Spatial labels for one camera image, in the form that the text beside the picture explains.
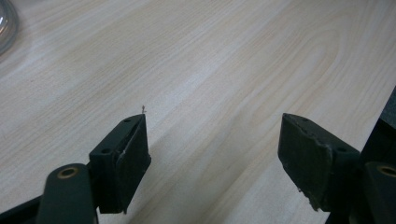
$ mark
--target light wood grain surface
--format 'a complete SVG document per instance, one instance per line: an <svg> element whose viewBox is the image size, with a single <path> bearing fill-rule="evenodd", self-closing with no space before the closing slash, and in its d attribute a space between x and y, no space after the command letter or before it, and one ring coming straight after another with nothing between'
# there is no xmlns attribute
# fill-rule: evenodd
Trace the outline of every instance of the light wood grain surface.
<svg viewBox="0 0 396 224"><path fill-rule="evenodd" d="M284 112L357 149L396 84L393 0L15 0L0 212L147 110L152 164L101 223L323 223L277 158Z"/></svg>

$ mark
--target transparent plastic container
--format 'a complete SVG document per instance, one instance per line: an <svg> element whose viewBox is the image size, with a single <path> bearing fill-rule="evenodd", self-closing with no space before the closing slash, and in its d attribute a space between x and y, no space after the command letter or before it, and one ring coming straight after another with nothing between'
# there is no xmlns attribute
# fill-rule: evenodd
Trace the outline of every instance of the transparent plastic container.
<svg viewBox="0 0 396 224"><path fill-rule="evenodd" d="M14 6L8 0L0 0L0 55L14 43L19 23Z"/></svg>

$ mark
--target table surface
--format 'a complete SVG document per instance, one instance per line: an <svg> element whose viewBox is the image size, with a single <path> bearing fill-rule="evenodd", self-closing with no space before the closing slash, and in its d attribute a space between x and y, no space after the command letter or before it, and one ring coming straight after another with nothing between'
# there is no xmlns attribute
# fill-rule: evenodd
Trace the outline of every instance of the table surface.
<svg viewBox="0 0 396 224"><path fill-rule="evenodd" d="M282 113L361 150L396 84L393 0L15 0L0 57L0 212L146 108L148 168L101 223L323 223Z"/></svg>

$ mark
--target wood grain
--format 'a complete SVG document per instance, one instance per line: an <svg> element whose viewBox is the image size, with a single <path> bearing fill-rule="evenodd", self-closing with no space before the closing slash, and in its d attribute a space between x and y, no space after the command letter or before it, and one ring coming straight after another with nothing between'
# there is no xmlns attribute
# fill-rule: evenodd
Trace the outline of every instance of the wood grain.
<svg viewBox="0 0 396 224"><path fill-rule="evenodd" d="M284 112L362 149L396 84L392 0L15 0L0 211L147 111L152 164L101 223L324 223L277 158Z"/></svg>

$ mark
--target screw hole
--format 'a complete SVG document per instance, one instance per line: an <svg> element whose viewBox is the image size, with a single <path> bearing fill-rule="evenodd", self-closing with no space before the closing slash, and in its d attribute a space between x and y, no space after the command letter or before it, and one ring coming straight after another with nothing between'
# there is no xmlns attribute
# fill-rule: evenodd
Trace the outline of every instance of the screw hole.
<svg viewBox="0 0 396 224"><path fill-rule="evenodd" d="M58 173L58 178L67 179L67 178L70 178L70 177L76 175L77 172L78 172L78 168L76 168L76 167L67 167L67 168L62 169L62 171L60 171Z"/></svg>
<svg viewBox="0 0 396 224"><path fill-rule="evenodd" d="M389 175L392 177L396 177L396 170L389 166L378 166L379 172L384 175Z"/></svg>
<svg viewBox="0 0 396 224"><path fill-rule="evenodd" d="M103 154L107 154L107 153L110 153L111 152L111 149L110 148L104 148L104 149L102 149L102 151L101 151Z"/></svg>

